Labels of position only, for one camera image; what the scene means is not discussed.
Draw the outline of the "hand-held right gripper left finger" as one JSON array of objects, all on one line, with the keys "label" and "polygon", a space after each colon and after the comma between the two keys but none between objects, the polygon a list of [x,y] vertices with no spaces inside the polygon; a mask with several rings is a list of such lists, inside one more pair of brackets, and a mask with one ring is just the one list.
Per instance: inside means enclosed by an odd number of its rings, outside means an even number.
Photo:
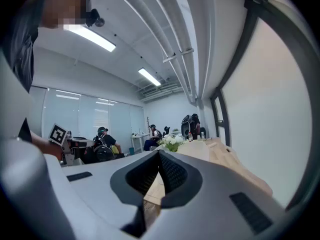
[{"label": "hand-held right gripper left finger", "polygon": [[46,167],[56,211],[46,238],[53,240],[160,240],[159,221],[146,227],[145,169],[157,168],[156,151],[102,163],[61,167],[52,155]]}]

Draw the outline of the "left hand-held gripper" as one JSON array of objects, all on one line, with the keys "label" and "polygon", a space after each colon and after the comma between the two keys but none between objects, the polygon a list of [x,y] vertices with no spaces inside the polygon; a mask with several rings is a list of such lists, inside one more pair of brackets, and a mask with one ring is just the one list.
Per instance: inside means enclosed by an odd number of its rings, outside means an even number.
[{"label": "left hand-held gripper", "polygon": [[86,138],[73,137],[70,130],[65,130],[59,125],[54,124],[49,134],[49,141],[61,147],[62,161],[60,162],[60,165],[62,167],[83,164],[76,149],[87,147]]}]

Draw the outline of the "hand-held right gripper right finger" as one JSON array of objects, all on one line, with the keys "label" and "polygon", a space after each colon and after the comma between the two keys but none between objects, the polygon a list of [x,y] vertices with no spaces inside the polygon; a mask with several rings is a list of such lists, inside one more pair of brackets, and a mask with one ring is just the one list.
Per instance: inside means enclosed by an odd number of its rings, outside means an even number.
[{"label": "hand-held right gripper right finger", "polygon": [[249,240],[285,214],[267,193],[233,170],[160,151],[165,187],[150,240]]}]

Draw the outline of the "clear plastic tray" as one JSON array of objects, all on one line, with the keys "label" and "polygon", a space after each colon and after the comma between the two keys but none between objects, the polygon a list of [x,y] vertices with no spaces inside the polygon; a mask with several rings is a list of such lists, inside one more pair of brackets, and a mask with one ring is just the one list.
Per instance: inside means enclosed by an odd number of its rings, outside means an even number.
[{"label": "clear plastic tray", "polygon": [[203,161],[210,161],[210,150],[204,141],[185,141],[176,152]]}]

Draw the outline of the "white flowers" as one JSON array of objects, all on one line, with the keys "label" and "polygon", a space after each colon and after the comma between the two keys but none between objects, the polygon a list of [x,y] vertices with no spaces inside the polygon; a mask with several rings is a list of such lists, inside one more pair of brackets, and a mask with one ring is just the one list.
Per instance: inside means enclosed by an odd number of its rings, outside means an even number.
[{"label": "white flowers", "polygon": [[165,135],[161,140],[157,142],[159,146],[163,146],[170,152],[177,152],[178,148],[182,146],[186,141],[181,135]]}]

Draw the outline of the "person's left forearm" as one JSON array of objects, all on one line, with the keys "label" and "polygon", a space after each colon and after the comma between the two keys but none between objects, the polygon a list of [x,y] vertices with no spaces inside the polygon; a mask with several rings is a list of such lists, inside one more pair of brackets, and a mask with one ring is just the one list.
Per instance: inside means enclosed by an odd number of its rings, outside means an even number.
[{"label": "person's left forearm", "polygon": [[30,132],[32,144],[37,146],[43,154],[53,155],[59,161],[62,160],[62,148],[58,144],[49,141],[48,139],[42,138],[35,134],[34,132]]}]

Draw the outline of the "black white-rimmed office chair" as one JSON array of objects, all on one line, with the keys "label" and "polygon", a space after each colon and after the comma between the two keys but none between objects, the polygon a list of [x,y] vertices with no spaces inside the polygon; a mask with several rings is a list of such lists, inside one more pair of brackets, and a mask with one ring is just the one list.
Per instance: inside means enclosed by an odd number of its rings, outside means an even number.
[{"label": "black white-rimmed office chair", "polygon": [[104,145],[100,145],[93,150],[97,162],[107,162],[115,159],[115,154],[112,150]]}]

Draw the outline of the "white desk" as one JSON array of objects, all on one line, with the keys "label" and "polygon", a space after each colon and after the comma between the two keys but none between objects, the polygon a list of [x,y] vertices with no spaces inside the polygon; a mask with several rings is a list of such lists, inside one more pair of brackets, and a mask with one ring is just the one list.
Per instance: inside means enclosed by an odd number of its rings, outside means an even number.
[{"label": "white desk", "polygon": [[131,136],[131,144],[135,154],[144,151],[145,141],[148,140],[149,137],[150,135],[148,133]]}]

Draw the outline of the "grey white-rimmed chair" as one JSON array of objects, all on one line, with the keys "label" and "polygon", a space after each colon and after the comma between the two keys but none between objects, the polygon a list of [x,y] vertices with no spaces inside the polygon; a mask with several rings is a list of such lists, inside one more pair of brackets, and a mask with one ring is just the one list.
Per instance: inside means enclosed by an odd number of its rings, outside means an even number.
[{"label": "grey white-rimmed chair", "polygon": [[185,140],[189,138],[190,131],[191,128],[190,123],[188,121],[181,124],[181,134]]}]

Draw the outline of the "person's black shirt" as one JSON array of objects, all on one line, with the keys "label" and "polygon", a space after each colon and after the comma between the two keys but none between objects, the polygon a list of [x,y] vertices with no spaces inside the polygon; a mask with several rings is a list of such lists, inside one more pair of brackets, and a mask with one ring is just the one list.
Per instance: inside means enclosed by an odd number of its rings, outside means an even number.
[{"label": "person's black shirt", "polygon": [[44,0],[30,0],[10,22],[4,36],[4,56],[27,93],[34,77],[33,46],[38,37],[38,28],[43,14]]}]

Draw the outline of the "long ceiling light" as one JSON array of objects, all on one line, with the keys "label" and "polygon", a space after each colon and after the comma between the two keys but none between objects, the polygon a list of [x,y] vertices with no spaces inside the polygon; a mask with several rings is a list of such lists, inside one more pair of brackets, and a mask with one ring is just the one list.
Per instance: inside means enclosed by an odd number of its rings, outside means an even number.
[{"label": "long ceiling light", "polygon": [[72,32],[78,36],[85,38],[86,40],[91,41],[92,43],[104,48],[108,52],[113,52],[116,48],[116,45],[105,39],[104,37],[100,36],[99,34],[95,33],[94,31],[88,29],[82,25],[75,25],[75,24],[64,24],[63,29],[65,31]]},{"label": "long ceiling light", "polygon": [[146,71],[144,68],[141,68],[138,71],[139,74],[141,74],[143,77],[145,77],[148,81],[150,81],[152,84],[154,84],[155,86],[160,86],[161,83],[155,79],[148,71]]}]

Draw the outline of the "white ceiling pipe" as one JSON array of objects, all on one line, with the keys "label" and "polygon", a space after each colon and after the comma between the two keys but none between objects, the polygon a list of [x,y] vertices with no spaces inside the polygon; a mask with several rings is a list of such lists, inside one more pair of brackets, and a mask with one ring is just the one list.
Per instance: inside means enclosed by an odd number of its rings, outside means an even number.
[{"label": "white ceiling pipe", "polygon": [[177,0],[156,0],[162,9],[176,39],[180,56],[186,71],[189,87],[190,101],[196,101],[195,65],[193,48],[190,41],[187,25]]},{"label": "white ceiling pipe", "polygon": [[191,96],[188,91],[187,83],[185,81],[183,71],[180,67],[178,62],[177,56],[174,53],[173,48],[165,35],[165,32],[162,30],[161,25],[152,14],[151,10],[147,7],[143,0],[124,0],[132,9],[133,11],[140,17],[143,23],[147,26],[150,30],[158,44],[160,45],[161,49],[163,50],[166,57],[169,59],[169,63],[176,74],[181,87],[184,93],[187,96],[189,103],[194,103],[195,98]]}]

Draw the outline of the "dark window frame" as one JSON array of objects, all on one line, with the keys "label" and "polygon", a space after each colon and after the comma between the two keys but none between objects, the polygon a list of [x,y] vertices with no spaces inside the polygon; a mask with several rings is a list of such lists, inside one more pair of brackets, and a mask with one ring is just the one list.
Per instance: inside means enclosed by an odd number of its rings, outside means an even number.
[{"label": "dark window frame", "polygon": [[320,47],[291,0],[214,0],[216,134],[283,208],[320,176]]}]

